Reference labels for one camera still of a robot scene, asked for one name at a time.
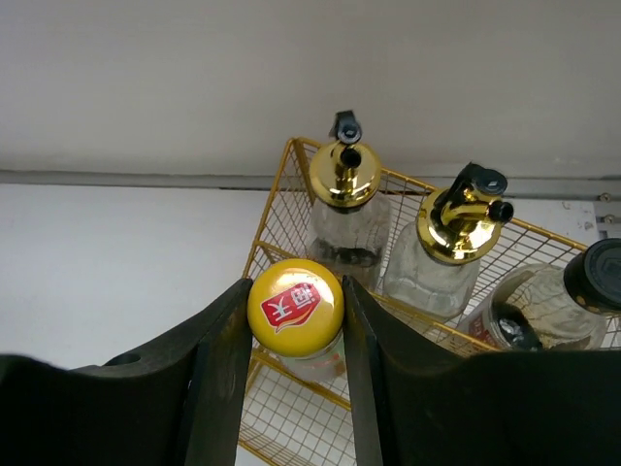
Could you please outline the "clear square oil bottle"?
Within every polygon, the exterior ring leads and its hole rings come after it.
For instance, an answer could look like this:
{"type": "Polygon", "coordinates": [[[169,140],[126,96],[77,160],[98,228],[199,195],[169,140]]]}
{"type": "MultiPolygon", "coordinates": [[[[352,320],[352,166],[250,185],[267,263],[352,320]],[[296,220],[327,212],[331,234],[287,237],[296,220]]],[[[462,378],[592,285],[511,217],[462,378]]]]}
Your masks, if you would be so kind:
{"type": "Polygon", "coordinates": [[[429,194],[391,250],[383,295],[440,322],[462,314],[481,258],[512,220],[506,189],[505,175],[470,162],[451,186],[429,194]]]}

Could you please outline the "yellow cap sauce bottle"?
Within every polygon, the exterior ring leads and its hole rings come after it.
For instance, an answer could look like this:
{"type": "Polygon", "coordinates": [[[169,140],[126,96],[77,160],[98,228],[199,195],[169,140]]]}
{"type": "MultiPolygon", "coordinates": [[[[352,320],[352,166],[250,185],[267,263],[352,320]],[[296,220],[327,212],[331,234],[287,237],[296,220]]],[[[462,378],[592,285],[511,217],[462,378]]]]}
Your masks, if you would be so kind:
{"type": "Polygon", "coordinates": [[[327,383],[345,372],[344,297],[337,277],[307,259],[271,265],[247,301],[253,336],[297,378],[327,383]]]}

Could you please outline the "dark liquid square bottle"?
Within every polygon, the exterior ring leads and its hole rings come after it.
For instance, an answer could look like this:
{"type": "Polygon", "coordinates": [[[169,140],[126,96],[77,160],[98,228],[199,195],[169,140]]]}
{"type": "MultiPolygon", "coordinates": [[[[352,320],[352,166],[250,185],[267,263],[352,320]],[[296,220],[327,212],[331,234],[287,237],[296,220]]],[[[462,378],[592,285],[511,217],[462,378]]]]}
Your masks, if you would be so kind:
{"type": "Polygon", "coordinates": [[[391,226],[391,205],[379,192],[381,163],[362,142],[352,111],[336,113],[334,141],[312,157],[310,184],[315,195],[310,215],[309,258],[337,275],[349,275],[373,289],[391,226]]]}

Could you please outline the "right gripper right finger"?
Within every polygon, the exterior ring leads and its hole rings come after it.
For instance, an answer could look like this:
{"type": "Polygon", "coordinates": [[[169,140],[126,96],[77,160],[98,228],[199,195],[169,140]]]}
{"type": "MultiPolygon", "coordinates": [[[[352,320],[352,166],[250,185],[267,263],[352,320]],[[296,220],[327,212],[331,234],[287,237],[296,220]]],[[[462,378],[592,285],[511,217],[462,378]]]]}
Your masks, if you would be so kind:
{"type": "Polygon", "coordinates": [[[344,347],[361,465],[616,465],[615,350],[462,357],[343,278],[344,347]]]}

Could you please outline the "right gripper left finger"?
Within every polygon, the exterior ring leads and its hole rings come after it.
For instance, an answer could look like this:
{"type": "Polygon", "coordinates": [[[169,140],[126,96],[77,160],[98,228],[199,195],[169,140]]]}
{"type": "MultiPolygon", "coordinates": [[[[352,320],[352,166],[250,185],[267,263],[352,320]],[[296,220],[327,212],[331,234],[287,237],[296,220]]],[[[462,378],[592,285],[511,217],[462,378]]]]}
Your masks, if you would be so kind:
{"type": "Polygon", "coordinates": [[[251,280],[106,364],[1,358],[5,465],[232,465],[252,347],[251,280]]]}

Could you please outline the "red label clear bottle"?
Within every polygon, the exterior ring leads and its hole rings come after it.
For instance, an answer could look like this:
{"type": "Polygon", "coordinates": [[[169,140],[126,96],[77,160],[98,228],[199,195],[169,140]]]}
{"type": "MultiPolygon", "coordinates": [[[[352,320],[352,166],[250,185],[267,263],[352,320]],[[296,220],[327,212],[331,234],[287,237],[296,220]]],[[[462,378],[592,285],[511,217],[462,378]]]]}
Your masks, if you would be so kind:
{"type": "Polygon", "coordinates": [[[608,238],[565,267],[506,274],[457,330],[500,350],[596,350],[619,315],[620,240],[608,238]]]}

